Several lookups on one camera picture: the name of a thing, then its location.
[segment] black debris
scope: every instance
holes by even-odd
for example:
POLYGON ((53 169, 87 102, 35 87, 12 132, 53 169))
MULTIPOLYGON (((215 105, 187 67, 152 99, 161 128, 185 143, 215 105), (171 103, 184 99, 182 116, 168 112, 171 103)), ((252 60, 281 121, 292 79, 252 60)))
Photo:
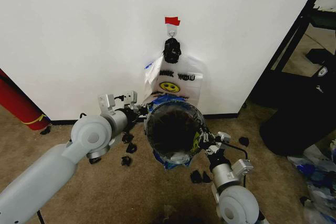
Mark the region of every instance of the black debris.
POLYGON ((47 126, 43 131, 40 132, 41 135, 47 135, 50 133, 51 126, 47 126))
POLYGON ((95 158, 90 158, 89 162, 91 165, 98 163, 99 161, 101 161, 101 157, 95 157, 95 158))
POLYGON ((191 178, 191 182, 194 184, 198 184, 202 182, 202 177, 198 170, 193 171, 190 174, 190 178, 191 178))
POLYGON ((211 179, 210 179, 210 177, 207 175, 207 173, 204 171, 203 172, 203 183, 211 183, 211 179))
POLYGON ((127 146, 126 152, 127 153, 134 153, 136 151, 137 151, 136 145, 133 144, 133 143, 129 143, 128 146, 127 146))
POLYGON ((124 144, 128 144, 132 141, 133 138, 134 136, 132 134, 125 133, 124 136, 122 136, 122 141, 124 144))
POLYGON ((246 146, 246 147, 248 147, 248 145, 249 145, 249 143, 250 143, 248 137, 244 137, 244 136, 242 136, 242 137, 239 139, 239 142, 240 142, 240 144, 242 144, 243 146, 246 146))
POLYGON ((130 166, 132 159, 129 156, 121 157, 121 165, 127 165, 130 166))

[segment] trash bag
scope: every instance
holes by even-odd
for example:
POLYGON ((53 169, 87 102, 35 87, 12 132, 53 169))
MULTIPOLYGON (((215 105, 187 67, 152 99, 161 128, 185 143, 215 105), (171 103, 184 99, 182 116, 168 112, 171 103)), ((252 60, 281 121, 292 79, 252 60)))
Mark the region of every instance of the trash bag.
POLYGON ((153 101, 145 120, 145 133, 155 158, 166 169, 188 165, 200 151, 199 132, 205 125, 200 111, 181 98, 165 94, 153 101))

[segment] red tube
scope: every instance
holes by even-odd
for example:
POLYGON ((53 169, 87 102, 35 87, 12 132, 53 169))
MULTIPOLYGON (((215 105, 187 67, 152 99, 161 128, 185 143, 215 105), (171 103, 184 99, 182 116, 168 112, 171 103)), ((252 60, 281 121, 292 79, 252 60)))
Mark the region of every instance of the red tube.
POLYGON ((42 111, 0 69, 0 104, 32 130, 50 123, 42 111))

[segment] beige carpet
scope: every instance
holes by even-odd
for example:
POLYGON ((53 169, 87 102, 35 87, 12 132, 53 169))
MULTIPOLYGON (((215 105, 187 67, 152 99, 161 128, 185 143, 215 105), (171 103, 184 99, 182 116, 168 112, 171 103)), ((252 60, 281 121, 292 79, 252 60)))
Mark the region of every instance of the beige carpet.
MULTIPOLYGON (((272 224, 303 223, 299 198, 307 195, 302 176, 287 161, 269 151, 258 130, 274 111, 248 103, 237 119, 207 120, 214 133, 229 133, 232 144, 248 137, 246 148, 255 169, 247 176, 247 188, 256 196, 262 212, 272 224)), ((52 146, 69 140, 71 126, 53 126, 48 135, 31 131, 3 108, 0 109, 0 190, 52 146)), ((192 184, 190 173, 198 169, 209 175, 203 152, 190 167, 165 171, 157 162, 139 123, 133 129, 138 151, 128 154, 133 162, 121 166, 126 145, 121 143, 90 165, 84 158, 77 173, 44 207, 46 223, 219 223, 210 184, 192 184)), ((234 162, 243 158, 236 150, 226 152, 234 162)), ((39 223, 33 217, 28 223, 39 223)))

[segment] smiley face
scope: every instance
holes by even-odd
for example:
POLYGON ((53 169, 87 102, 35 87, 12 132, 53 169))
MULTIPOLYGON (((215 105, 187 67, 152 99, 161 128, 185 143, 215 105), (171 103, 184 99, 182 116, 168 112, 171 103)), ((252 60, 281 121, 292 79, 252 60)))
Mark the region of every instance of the smiley face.
POLYGON ((161 82, 160 88, 165 91, 172 92, 172 93, 177 93, 180 91, 180 87, 171 82, 161 82))

